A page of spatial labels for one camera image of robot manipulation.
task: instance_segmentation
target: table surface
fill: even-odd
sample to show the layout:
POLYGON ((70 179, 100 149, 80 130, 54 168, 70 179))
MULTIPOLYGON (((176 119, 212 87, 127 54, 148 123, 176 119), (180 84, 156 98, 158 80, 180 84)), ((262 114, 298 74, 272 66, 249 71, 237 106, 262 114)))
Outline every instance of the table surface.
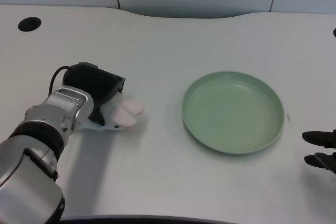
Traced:
MULTIPOLYGON (((0 136, 43 102, 54 71, 88 61, 126 77, 145 103, 132 131, 74 134, 59 161, 64 218, 169 215, 237 223, 335 223, 336 176, 304 156, 331 154, 301 138, 332 131, 336 15, 258 13, 224 19, 140 16, 90 7, 0 6, 0 136), (42 25, 24 33, 26 17, 42 25), (183 126, 181 101, 197 78, 240 71, 264 80, 290 120, 271 147, 211 151, 183 126)), ((60 85, 59 77, 55 85, 60 85)))

